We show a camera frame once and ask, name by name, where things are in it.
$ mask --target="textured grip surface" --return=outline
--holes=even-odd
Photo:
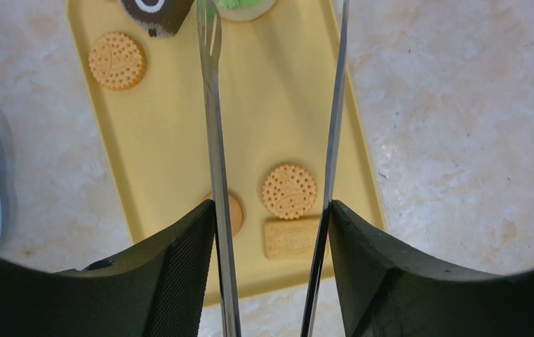
[[[214,228],[214,211],[205,213],[167,250],[146,336],[198,334]]]

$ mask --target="cookie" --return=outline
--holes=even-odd
[[[269,219],[263,227],[265,258],[269,260],[311,260],[320,217],[299,220]],[[324,256],[328,255],[328,244]]]
[[[305,168],[295,164],[277,166],[262,185],[262,202],[281,219],[297,219],[316,201],[316,181]]]
[[[229,220],[232,223],[232,236],[236,236],[242,225],[244,224],[244,211],[242,210],[242,203],[231,192],[227,194],[229,199]],[[207,194],[204,200],[212,199],[213,193]]]
[[[126,12],[150,37],[178,33],[194,0],[120,0]]]
[[[132,37],[110,32],[102,35],[89,51],[89,69],[99,84],[112,90],[132,88],[142,79],[147,61]]]

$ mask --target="orange round cookie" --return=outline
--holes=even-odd
[[[297,219],[316,201],[316,181],[305,168],[294,164],[277,166],[262,185],[262,202],[281,219]]]
[[[89,69],[99,84],[112,90],[132,88],[142,79],[147,61],[142,48],[120,32],[102,35],[89,51]]]
[[[229,219],[232,223],[232,236],[235,237],[244,224],[244,211],[242,210],[242,203],[236,196],[231,192],[227,193],[227,196],[229,200]],[[212,198],[213,193],[209,193],[203,198],[203,201]]]

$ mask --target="chocolate cake slice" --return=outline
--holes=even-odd
[[[180,30],[194,0],[120,0],[150,37],[171,37]]]

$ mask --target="round biscuit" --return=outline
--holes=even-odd
[[[132,88],[147,69],[142,48],[122,32],[110,32],[98,38],[91,46],[88,61],[93,78],[112,90]]]
[[[279,165],[262,184],[262,202],[281,219],[298,219],[316,202],[316,181],[299,165]]]

